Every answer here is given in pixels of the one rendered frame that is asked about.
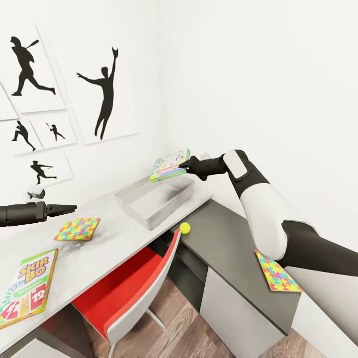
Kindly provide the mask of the jigsaw puzzle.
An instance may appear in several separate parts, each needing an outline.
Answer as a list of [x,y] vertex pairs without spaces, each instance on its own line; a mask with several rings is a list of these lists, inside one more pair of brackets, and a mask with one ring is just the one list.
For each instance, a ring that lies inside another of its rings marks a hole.
[[80,218],[75,219],[73,224],[67,221],[57,233],[54,241],[89,240],[99,220],[100,218]]
[[255,253],[262,266],[271,291],[304,292],[276,261],[263,257],[258,250],[255,250]]

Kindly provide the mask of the board game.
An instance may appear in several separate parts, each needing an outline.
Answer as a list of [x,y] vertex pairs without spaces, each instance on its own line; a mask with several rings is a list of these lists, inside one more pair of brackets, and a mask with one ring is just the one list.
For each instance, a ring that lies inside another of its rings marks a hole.
[[0,307],[0,330],[45,311],[58,248],[20,260]]
[[156,160],[153,171],[150,175],[149,181],[156,182],[187,174],[187,168],[178,168],[179,165],[187,160],[190,160],[190,150],[184,149],[164,158]]

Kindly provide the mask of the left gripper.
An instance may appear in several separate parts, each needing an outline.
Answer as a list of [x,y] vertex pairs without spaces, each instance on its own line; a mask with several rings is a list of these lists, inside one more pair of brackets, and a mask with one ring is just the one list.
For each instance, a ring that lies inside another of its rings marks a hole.
[[46,205],[44,201],[38,203],[9,205],[6,211],[6,223],[9,227],[46,222],[49,219],[75,212],[76,205]]

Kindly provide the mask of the tennis ball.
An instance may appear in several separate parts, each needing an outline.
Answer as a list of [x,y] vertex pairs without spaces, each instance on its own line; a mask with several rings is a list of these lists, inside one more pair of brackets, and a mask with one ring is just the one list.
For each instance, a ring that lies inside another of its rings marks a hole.
[[182,223],[179,227],[179,231],[181,232],[181,234],[188,234],[190,231],[190,226],[188,223]]

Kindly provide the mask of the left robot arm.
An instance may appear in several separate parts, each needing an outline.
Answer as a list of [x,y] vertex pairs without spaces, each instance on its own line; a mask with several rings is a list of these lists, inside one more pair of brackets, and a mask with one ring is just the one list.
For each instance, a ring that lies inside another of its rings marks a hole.
[[46,205],[44,198],[46,192],[38,185],[31,185],[27,190],[28,197],[25,204],[0,206],[0,228],[25,224],[46,222],[49,219],[75,212],[76,205]]

